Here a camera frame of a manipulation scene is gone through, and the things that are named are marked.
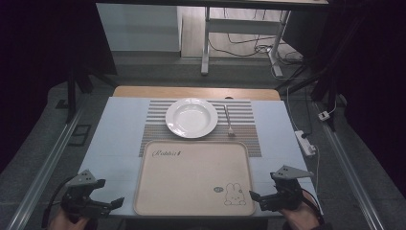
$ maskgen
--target striped placemat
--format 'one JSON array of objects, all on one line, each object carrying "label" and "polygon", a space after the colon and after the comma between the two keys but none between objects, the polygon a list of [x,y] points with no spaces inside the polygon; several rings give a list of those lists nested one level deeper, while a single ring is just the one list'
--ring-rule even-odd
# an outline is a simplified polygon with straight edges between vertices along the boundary
[{"label": "striped placemat", "polygon": [[[165,122],[168,108],[177,100],[151,100],[149,103],[146,126],[139,156],[144,154],[145,145],[150,141],[236,141],[244,143],[250,157],[261,157],[257,128],[250,101],[237,100],[207,100],[218,114],[217,126],[208,135],[195,139],[186,139],[172,133]],[[231,125],[236,137],[229,137],[228,123],[223,104],[227,104]]]}]

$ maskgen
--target white wall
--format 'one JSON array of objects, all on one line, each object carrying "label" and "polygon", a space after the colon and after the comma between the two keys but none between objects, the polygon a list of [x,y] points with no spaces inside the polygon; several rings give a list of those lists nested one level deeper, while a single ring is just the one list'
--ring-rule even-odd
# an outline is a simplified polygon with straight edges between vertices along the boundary
[{"label": "white wall", "polygon": [[182,26],[178,7],[97,6],[111,51],[180,51]]}]

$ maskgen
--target beige tray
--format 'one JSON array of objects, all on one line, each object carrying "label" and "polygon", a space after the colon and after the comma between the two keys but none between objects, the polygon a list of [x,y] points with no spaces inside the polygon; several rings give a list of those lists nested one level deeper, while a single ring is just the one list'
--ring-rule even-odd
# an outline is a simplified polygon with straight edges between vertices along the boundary
[{"label": "beige tray", "polygon": [[143,216],[250,216],[255,205],[240,142],[146,144],[135,212]]}]

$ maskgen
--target light blue tabletop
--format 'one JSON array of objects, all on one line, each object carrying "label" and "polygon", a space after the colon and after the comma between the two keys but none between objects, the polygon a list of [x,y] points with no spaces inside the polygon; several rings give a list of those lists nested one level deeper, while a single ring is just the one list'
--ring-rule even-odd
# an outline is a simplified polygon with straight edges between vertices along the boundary
[{"label": "light blue tabletop", "polygon": [[[91,197],[110,202],[124,197],[123,207],[113,216],[136,218],[133,208],[142,157],[139,156],[150,99],[111,97],[80,172],[90,170],[97,179],[105,179],[104,188]],[[251,101],[259,137],[261,157],[250,157],[253,191],[265,196],[275,194],[270,173],[283,165],[307,171],[286,107],[282,101]],[[301,186],[315,195],[310,178],[299,179]],[[256,203],[253,217],[280,216],[278,212],[262,212]]]}]

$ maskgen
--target white cord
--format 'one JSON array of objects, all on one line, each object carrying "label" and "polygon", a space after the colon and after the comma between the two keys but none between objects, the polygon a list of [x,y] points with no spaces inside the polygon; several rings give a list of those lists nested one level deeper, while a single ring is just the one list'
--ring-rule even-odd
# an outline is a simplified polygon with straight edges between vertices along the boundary
[{"label": "white cord", "polygon": [[333,108],[328,114],[334,112],[334,110],[335,110],[336,107],[337,107],[337,101],[334,102],[334,108]]},{"label": "white cord", "polygon": [[[289,110],[289,115],[290,115],[290,120],[293,123],[293,126],[296,128],[296,130],[299,130],[298,127],[295,124],[295,121],[293,120],[293,116],[292,116],[292,111],[290,110],[290,104],[289,104],[289,87],[287,87],[286,89],[286,103],[287,103],[287,109]],[[317,195],[317,190],[319,188],[319,167],[320,167],[320,152],[319,152],[319,147],[317,147],[316,145],[314,145],[314,147],[316,148],[316,154],[317,154],[317,167],[316,167],[316,188],[315,188],[315,192]]]}]

